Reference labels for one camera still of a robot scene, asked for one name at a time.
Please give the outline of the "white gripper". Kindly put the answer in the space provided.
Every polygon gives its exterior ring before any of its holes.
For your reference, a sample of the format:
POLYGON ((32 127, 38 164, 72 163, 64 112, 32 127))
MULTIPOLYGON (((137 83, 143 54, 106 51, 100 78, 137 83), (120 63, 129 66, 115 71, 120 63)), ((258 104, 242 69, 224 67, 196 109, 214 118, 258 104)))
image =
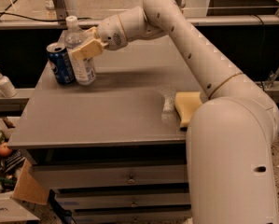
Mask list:
POLYGON ((111 16, 101 21, 96 28, 84 30, 83 34, 87 40, 72 50, 72 55, 76 60, 84 60, 101 55, 106 49, 117 50, 128 45, 127 37, 124 33, 119 15, 111 16))

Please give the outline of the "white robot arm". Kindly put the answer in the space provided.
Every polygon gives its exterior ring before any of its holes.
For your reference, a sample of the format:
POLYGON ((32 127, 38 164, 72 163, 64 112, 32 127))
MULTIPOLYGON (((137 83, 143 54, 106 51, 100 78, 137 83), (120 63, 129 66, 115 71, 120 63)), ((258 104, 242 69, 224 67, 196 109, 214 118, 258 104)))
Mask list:
POLYGON ((194 224, 279 224, 271 152, 278 107, 186 20, 175 0, 143 0, 87 33, 73 50, 79 60, 166 33, 206 93, 187 129, 194 224))

